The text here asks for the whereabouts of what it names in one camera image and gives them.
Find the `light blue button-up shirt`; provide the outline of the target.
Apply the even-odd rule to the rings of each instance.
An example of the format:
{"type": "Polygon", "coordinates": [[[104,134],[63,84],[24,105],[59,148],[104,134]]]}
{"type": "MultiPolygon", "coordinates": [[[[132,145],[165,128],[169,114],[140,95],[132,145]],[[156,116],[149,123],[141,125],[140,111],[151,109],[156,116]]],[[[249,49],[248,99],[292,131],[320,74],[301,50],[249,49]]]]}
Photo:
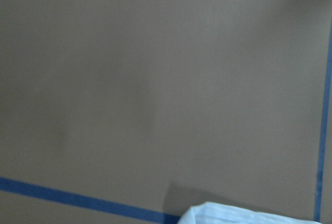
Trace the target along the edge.
{"type": "Polygon", "coordinates": [[[224,224],[313,224],[315,221],[256,212],[231,205],[205,202],[191,206],[178,223],[224,223],[224,224]]]}

